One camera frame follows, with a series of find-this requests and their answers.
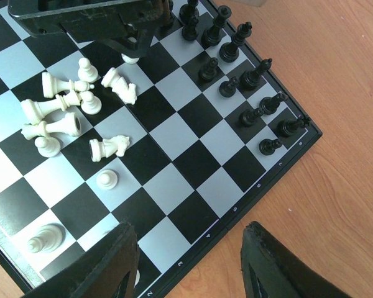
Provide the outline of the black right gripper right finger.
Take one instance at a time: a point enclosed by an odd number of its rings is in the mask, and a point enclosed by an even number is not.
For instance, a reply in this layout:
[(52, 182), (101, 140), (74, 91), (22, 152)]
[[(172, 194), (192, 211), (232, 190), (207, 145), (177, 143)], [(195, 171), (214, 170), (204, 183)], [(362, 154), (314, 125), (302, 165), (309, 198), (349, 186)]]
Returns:
[(241, 270), (247, 297), (349, 297), (256, 221), (243, 231)]

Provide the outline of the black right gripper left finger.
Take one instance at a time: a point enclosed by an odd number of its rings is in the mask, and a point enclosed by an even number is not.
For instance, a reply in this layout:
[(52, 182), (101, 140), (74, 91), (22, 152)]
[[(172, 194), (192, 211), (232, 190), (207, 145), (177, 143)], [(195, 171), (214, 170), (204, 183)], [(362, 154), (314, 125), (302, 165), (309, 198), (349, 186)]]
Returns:
[(134, 227), (122, 222), (24, 297), (133, 297), (139, 255)]

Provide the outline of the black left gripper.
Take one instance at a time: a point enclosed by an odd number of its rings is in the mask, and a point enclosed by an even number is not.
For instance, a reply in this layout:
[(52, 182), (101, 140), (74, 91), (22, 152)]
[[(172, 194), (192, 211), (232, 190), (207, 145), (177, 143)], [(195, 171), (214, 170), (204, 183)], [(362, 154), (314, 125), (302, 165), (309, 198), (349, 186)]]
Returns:
[(174, 20), (171, 1), (8, 1), (9, 15), (28, 33), (68, 34), (131, 58), (148, 52), (157, 29)]

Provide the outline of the white knight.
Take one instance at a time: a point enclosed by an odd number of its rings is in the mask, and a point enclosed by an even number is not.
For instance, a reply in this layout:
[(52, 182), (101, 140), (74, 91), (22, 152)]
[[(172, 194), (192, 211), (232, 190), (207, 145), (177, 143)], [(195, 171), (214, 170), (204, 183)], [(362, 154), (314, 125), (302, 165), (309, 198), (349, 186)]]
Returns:
[(115, 67), (112, 67), (104, 75), (101, 84), (105, 88), (111, 88), (125, 104), (134, 105), (137, 101), (136, 85), (127, 83), (123, 76), (120, 76)]
[(92, 139), (89, 141), (91, 160), (99, 162), (102, 158), (109, 158), (113, 154), (123, 157), (129, 145), (130, 138), (124, 135), (103, 139), (101, 142)]

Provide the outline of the white king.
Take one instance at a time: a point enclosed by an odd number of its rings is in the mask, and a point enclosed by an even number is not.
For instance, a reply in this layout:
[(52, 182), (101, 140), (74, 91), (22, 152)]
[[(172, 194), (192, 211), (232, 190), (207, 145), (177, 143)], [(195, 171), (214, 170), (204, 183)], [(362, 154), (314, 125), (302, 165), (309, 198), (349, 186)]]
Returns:
[(39, 124), (51, 112), (59, 109), (66, 111), (70, 106), (79, 106), (80, 104), (80, 95), (75, 91), (70, 91), (66, 96), (57, 94), (55, 99), (50, 101), (37, 102), (26, 99), (21, 102), (21, 107), (29, 122), (35, 125)]

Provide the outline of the black white chessboard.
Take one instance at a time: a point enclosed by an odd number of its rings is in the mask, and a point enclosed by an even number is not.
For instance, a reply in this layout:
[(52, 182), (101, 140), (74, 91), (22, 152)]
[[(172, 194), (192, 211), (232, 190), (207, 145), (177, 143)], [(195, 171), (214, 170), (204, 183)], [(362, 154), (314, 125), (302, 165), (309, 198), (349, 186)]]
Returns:
[[(319, 129), (309, 125), (281, 137), (283, 145), (273, 155), (263, 155), (259, 143), (278, 138), (278, 124), (303, 111), (289, 98), (252, 127), (241, 125), (244, 110), (285, 89), (268, 72), (254, 90), (237, 88), (223, 97), (220, 84), (253, 69), (260, 58), (243, 45), (236, 61), (219, 62), (212, 81), (199, 81), (201, 66), (218, 55), (219, 46), (184, 40), (175, 20), (156, 31), (147, 55), (130, 65), (98, 42), (33, 38), (0, 1), (0, 260), (24, 292), (58, 274), (125, 220), (140, 246), (136, 297), (165, 296), (320, 138)], [(21, 101), (43, 101), (43, 72), (76, 80), (83, 57), (100, 75), (115, 67), (136, 85), (137, 101), (124, 104), (96, 83), (100, 112), (69, 107), (81, 135), (56, 134), (60, 153), (43, 157), (21, 134), (27, 122)], [(124, 156), (93, 162), (89, 141), (118, 135), (130, 138)], [(118, 178), (110, 190), (96, 183), (106, 169)], [(29, 252), (28, 240), (47, 224), (62, 229), (63, 243), (53, 252)]]

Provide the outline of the white pawn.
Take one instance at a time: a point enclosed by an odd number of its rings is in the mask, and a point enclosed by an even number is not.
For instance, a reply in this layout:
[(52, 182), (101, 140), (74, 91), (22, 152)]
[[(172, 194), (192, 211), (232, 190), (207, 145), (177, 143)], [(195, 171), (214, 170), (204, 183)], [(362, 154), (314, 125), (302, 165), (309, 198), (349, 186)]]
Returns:
[(100, 189), (110, 190), (118, 182), (117, 174), (111, 169), (102, 170), (96, 177), (96, 183)]
[(89, 59), (80, 58), (78, 65), (78, 77), (80, 80), (93, 83), (98, 79), (98, 70), (91, 64)]
[(139, 61), (139, 58), (131, 58), (123, 53), (121, 54), (121, 58), (123, 62), (130, 64), (130, 65), (136, 64)]
[(102, 108), (101, 100), (91, 91), (84, 91), (78, 94), (81, 98), (81, 108), (89, 115), (97, 114)]
[(135, 280), (135, 286), (139, 283), (139, 281), (140, 281), (140, 271), (139, 270), (137, 270), (136, 271), (136, 280)]

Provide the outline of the black pawn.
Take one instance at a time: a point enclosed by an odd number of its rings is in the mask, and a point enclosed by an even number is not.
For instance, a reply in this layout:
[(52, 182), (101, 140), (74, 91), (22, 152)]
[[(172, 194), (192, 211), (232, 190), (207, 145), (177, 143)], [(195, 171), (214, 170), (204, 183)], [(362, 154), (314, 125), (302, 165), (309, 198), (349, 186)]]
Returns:
[(246, 109), (240, 114), (239, 121), (245, 127), (252, 127), (257, 122), (257, 119), (263, 115), (264, 110), (260, 107), (256, 109)]
[(182, 29), (182, 37), (186, 41), (194, 41), (198, 36), (197, 25), (199, 18), (197, 16), (190, 17), (188, 23)]
[(204, 82), (210, 82), (214, 79), (217, 74), (218, 59), (215, 57), (210, 58), (210, 60), (201, 66), (198, 77)]
[(259, 151), (265, 156), (273, 155), (282, 145), (282, 141), (278, 138), (273, 140), (266, 138), (259, 143)]
[(219, 92), (223, 97), (231, 97), (236, 93), (239, 79), (233, 76), (229, 81), (224, 81), (219, 86)]

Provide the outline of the black queen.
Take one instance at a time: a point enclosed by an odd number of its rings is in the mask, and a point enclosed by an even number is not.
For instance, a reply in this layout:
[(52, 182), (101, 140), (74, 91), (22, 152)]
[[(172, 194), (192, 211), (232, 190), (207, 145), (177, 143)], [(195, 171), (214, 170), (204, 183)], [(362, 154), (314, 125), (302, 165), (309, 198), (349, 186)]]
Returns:
[(226, 5), (218, 7), (218, 14), (213, 19), (213, 25), (206, 28), (201, 37), (201, 42), (204, 46), (213, 47), (217, 46), (222, 40), (221, 32), (230, 18), (232, 10)]

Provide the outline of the white bishop lying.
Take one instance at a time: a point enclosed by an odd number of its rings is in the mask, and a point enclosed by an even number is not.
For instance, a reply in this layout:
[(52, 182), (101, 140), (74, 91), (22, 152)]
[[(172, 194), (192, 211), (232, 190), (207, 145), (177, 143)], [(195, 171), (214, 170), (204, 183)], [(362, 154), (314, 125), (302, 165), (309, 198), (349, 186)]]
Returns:
[(94, 85), (86, 81), (63, 81), (49, 72), (42, 73), (42, 89), (45, 98), (53, 98), (62, 91), (84, 92), (94, 89)]

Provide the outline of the black king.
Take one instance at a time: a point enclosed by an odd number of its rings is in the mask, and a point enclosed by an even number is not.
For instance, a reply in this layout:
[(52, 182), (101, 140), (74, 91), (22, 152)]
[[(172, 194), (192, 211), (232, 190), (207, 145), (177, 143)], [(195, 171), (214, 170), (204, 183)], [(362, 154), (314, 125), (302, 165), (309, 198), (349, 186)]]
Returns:
[(239, 24), (237, 31), (231, 36), (231, 41), (221, 46), (219, 50), (220, 58), (227, 63), (234, 62), (239, 57), (239, 48), (244, 45), (245, 39), (250, 37), (251, 33), (251, 22)]

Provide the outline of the white queen lying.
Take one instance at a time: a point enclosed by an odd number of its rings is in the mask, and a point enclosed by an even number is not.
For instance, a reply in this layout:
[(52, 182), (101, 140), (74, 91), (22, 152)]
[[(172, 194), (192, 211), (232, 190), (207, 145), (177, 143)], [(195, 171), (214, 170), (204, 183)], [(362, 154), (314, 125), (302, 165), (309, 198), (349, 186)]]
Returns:
[(65, 133), (71, 137), (80, 136), (80, 120), (74, 112), (68, 112), (59, 121), (48, 124), (43, 120), (37, 125), (24, 124), (21, 130), (21, 134), (26, 140), (31, 140), (34, 137), (50, 137), (51, 133)]

